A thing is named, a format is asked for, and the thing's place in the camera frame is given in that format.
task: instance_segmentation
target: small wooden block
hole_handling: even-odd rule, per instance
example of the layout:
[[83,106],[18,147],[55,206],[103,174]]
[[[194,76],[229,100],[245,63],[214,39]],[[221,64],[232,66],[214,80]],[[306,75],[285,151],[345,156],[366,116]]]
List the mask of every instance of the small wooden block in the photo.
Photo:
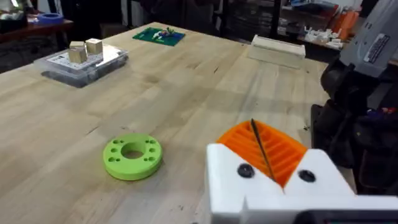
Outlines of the small wooden block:
[[85,47],[85,43],[83,41],[72,41],[70,42],[69,48],[74,49],[74,48],[82,48]]
[[100,54],[102,53],[102,40],[88,39],[86,40],[87,52],[89,54]]
[[73,63],[83,63],[87,61],[87,53],[84,48],[69,49],[69,61]]

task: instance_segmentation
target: white box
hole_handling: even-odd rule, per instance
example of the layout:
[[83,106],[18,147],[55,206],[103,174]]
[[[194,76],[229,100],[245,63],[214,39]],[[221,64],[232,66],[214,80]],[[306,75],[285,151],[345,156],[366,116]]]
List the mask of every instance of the white box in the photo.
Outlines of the white box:
[[305,47],[255,35],[248,57],[299,69],[305,59]]

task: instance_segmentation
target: green 3d printed ring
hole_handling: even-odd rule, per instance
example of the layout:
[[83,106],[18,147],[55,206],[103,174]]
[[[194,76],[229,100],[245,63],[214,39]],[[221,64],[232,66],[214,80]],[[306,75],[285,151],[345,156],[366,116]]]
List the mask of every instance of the green 3d printed ring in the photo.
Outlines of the green 3d printed ring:
[[162,161],[162,148],[147,134],[127,134],[112,139],[104,149],[105,169],[121,180],[139,180],[152,175]]

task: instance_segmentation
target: orange 3d printed part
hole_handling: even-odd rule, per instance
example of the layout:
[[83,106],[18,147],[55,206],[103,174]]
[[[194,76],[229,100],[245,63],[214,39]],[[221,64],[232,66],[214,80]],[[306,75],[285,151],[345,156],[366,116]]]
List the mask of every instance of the orange 3d printed part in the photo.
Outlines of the orange 3d printed part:
[[[284,187],[307,149],[288,135],[264,123],[255,121],[255,125],[272,169],[273,178],[281,187]],[[250,121],[231,128],[217,140],[217,143],[224,144],[242,159],[271,177]]]

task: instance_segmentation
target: black screw head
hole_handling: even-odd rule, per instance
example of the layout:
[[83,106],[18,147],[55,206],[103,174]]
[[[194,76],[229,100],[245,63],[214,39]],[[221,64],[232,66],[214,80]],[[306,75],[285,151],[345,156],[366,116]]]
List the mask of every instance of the black screw head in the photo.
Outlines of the black screw head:
[[313,172],[309,171],[309,170],[300,170],[298,172],[298,176],[302,180],[304,180],[306,182],[309,182],[309,183],[314,183],[316,181],[316,179],[317,179],[315,177],[315,174]]
[[254,169],[250,164],[241,164],[238,167],[238,174],[243,178],[251,178],[254,176]]

